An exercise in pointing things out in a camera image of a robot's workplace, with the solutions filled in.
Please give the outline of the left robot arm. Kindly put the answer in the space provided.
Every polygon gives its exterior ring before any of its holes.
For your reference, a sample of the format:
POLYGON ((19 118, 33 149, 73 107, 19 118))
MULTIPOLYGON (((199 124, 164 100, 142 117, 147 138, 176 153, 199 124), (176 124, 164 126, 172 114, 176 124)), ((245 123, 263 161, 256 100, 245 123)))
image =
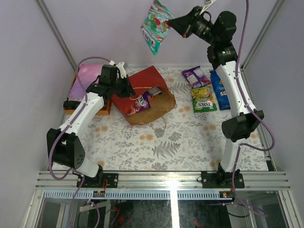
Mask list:
POLYGON ((58 163, 69 167, 76 173, 87 176, 93 187, 100 187, 104 182, 102 168, 90 161, 81 144, 80 138, 86 127, 113 95, 125 98, 135 95, 129 77, 127 64, 103 65, 97 81, 92 82, 73 114, 58 129, 49 129, 47 133, 48 164, 58 163))

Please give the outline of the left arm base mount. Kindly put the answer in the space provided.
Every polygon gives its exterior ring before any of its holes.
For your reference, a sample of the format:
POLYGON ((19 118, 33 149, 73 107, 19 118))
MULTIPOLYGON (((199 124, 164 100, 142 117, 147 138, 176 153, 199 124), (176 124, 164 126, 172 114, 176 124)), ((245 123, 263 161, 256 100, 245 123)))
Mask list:
POLYGON ((95 177, 85 176, 82 188, 117 188, 118 173, 104 173, 103 167, 98 165, 98 172, 95 177))

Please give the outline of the red paper bag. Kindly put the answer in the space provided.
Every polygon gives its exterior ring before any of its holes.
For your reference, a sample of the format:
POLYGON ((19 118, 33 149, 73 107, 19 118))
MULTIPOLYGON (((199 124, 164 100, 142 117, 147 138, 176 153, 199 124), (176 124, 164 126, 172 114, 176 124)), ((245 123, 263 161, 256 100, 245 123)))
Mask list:
POLYGON ((112 96, 111 101, 131 125, 145 125, 171 111, 176 100, 154 66, 129 77, 135 95, 112 96))

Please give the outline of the purple snack packet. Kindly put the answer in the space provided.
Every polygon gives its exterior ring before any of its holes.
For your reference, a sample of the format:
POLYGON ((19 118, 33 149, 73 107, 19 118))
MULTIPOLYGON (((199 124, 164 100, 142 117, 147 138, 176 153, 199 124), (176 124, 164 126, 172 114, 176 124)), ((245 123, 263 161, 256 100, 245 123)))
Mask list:
POLYGON ((189 82, 191 89, 208 86, 211 81, 203 73, 200 66, 193 67, 181 72, 184 78, 189 82))

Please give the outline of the teal Fox's candy bag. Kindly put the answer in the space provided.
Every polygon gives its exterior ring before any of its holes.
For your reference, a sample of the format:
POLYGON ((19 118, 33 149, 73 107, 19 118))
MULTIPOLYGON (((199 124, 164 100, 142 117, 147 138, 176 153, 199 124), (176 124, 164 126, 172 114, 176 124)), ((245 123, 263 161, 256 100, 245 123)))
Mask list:
POLYGON ((154 0, 141 25, 141 33, 154 55, 157 55, 163 40, 169 33, 170 19, 174 19, 171 12, 159 0, 154 0))

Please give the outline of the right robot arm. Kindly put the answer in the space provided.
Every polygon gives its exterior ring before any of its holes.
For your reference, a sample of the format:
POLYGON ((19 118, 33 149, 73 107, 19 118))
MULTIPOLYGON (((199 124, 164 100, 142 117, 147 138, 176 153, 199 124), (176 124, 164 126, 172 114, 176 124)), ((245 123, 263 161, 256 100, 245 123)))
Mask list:
POLYGON ((226 144, 218 166, 220 173, 216 176, 218 185, 225 188, 233 183, 231 173, 238 169, 238 146, 258 127, 264 113, 258 111, 251 101, 237 64, 238 55, 231 42, 237 30, 236 16, 230 11, 223 11, 215 22, 211 22, 204 18, 204 14, 203 8, 196 6, 185 16, 168 20, 168 25, 183 38, 194 34, 210 45, 208 60, 226 90, 231 118, 221 125, 226 144))

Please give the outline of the green Fox's candy bag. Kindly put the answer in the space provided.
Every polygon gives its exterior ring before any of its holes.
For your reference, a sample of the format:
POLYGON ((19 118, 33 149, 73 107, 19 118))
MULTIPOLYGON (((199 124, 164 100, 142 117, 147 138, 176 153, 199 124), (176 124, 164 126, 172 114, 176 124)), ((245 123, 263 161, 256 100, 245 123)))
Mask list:
POLYGON ((193 111, 195 113, 212 112, 217 110, 210 86, 191 90, 193 111))

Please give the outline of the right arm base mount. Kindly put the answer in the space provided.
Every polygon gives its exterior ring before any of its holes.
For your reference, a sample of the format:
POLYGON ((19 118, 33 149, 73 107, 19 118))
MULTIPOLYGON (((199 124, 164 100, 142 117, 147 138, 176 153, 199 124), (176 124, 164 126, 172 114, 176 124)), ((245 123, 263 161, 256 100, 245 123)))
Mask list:
POLYGON ((232 176, 232 172, 225 172, 219 164, 217 171, 201 172, 202 186, 206 189, 232 188, 232 180, 234 180, 235 187, 243 189, 245 184, 240 170, 236 169, 234 178, 232 176))

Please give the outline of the blue Doritos chip bag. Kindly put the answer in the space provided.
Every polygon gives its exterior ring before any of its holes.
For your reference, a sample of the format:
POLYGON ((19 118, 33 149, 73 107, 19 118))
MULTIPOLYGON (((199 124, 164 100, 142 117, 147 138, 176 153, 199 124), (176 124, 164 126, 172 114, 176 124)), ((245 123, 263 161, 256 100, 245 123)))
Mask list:
POLYGON ((230 110, 230 103, 224 85, 215 70, 210 71, 210 80, 215 92, 219 109, 230 110))

